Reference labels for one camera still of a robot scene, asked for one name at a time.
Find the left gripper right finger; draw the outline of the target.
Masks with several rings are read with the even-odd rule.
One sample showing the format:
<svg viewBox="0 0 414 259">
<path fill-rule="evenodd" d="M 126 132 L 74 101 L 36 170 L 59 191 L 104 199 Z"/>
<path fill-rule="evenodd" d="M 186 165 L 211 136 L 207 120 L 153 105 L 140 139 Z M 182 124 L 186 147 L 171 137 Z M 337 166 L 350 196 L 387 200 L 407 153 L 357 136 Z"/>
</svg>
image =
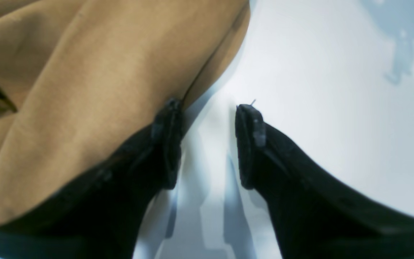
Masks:
<svg viewBox="0 0 414 259">
<path fill-rule="evenodd" d="M 266 201 L 285 259 L 414 259 L 414 218 L 336 179 L 296 143 L 238 105 L 240 182 Z"/>
</svg>

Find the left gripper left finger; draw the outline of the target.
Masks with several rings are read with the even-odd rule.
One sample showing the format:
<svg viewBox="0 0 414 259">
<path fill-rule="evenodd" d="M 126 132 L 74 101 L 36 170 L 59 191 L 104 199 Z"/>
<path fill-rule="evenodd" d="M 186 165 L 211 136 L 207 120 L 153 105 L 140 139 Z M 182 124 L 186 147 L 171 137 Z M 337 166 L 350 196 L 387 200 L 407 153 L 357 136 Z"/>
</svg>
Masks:
<svg viewBox="0 0 414 259">
<path fill-rule="evenodd" d="M 107 160 L 0 225 L 0 258 L 131 259 L 150 201 L 177 183 L 182 119 L 169 100 Z"/>
</svg>

